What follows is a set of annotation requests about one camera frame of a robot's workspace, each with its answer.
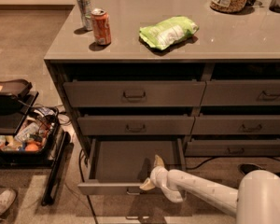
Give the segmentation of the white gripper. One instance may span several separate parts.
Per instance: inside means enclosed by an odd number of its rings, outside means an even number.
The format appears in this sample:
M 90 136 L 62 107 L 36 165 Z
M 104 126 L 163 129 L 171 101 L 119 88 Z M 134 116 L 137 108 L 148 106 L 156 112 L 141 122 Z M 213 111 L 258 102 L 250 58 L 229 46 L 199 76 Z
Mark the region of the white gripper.
M 155 155 L 154 166 L 155 168 L 152 170 L 150 178 L 148 177 L 144 183 L 139 186 L 141 190 L 148 191 L 154 188 L 167 188 L 168 170 L 164 168 L 164 161 L 159 155 Z

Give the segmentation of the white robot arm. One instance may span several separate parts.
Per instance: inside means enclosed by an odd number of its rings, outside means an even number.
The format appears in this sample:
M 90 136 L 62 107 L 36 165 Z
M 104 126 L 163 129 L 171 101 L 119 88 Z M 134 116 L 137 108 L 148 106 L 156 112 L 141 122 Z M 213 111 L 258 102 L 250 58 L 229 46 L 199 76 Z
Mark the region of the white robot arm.
M 236 224 L 280 224 L 280 177 L 266 170 L 255 170 L 241 180 L 237 189 L 187 172 L 165 168 L 155 157 L 150 176 L 142 190 L 161 189 L 173 203 L 184 201 L 189 192 L 235 218 Z

